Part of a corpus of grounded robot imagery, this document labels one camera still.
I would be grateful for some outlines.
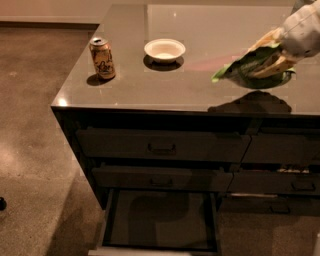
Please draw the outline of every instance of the can label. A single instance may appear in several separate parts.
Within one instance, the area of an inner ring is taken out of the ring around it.
[[[111,47],[107,40],[95,37],[90,41],[90,51],[96,73],[100,79],[111,79],[116,75]]]

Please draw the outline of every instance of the table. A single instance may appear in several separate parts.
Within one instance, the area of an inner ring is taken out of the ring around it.
[[[116,77],[96,80],[87,48],[51,105],[106,210],[100,250],[218,255],[216,210],[319,214],[319,57],[268,90],[210,79],[281,25],[293,4],[108,11],[95,35],[110,40]],[[187,51],[157,65],[143,50],[156,38],[179,40]]]

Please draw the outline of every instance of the glass table top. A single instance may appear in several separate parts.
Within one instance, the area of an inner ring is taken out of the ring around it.
[[[233,2],[113,5],[95,36],[111,43],[116,77],[98,81],[86,47],[52,107],[318,115],[317,56],[299,62],[293,79],[272,89],[255,91],[226,79],[211,82],[215,71],[280,26],[295,4]],[[158,38],[182,42],[185,54],[171,65],[152,62],[144,46]]]

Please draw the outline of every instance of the open drawer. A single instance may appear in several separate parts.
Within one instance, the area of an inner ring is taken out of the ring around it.
[[[213,194],[111,189],[99,250],[219,255],[216,230]]]

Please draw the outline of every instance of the drawer front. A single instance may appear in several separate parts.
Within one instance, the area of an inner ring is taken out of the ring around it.
[[[319,216],[320,200],[306,197],[228,197],[222,200],[219,211]]]
[[[76,136],[88,157],[239,162],[249,136],[210,132],[96,129]]]
[[[99,186],[109,188],[227,191],[231,173],[222,170],[103,166],[92,173]]]
[[[309,165],[319,161],[320,136],[259,134],[252,141],[243,163]]]
[[[234,173],[228,189],[239,193],[320,195],[320,176],[316,174]]]
[[[90,250],[88,256],[190,256],[190,253],[99,247],[97,250]]]

